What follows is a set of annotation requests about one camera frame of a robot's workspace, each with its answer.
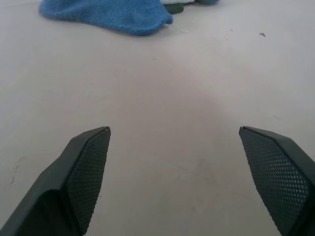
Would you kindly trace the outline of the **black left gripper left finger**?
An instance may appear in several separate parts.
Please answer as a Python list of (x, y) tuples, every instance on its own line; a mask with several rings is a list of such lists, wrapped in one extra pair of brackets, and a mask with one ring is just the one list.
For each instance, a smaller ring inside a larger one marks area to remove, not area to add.
[(0, 236), (84, 236), (101, 190), (111, 130), (72, 138), (36, 179)]

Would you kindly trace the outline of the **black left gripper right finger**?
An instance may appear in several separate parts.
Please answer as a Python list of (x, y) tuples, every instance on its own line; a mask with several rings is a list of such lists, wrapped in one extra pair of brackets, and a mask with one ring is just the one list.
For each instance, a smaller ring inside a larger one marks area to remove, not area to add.
[(289, 137), (242, 126), (255, 187), (282, 236), (315, 236), (315, 162)]

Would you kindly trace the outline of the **blue knitted cloth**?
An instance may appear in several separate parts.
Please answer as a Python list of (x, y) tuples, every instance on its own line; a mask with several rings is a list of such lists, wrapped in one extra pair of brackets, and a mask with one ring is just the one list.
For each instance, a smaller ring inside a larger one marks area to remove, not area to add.
[(173, 17), (160, 0), (42, 0), (39, 13), (130, 35), (149, 35)]

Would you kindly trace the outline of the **dark green cloth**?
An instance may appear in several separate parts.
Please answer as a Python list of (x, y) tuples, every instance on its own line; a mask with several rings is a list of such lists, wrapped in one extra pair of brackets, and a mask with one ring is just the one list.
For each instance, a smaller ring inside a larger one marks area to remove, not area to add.
[(184, 6), (181, 3), (176, 4), (167, 4), (164, 5), (167, 12), (171, 15), (182, 13), (184, 10)]

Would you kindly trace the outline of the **white cloth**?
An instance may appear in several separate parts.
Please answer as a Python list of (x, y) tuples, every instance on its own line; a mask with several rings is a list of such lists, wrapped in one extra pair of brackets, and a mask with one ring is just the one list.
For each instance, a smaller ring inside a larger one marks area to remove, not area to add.
[(191, 2), (195, 2), (195, 0), (160, 0), (163, 5), (171, 5), (171, 4), (187, 4)]

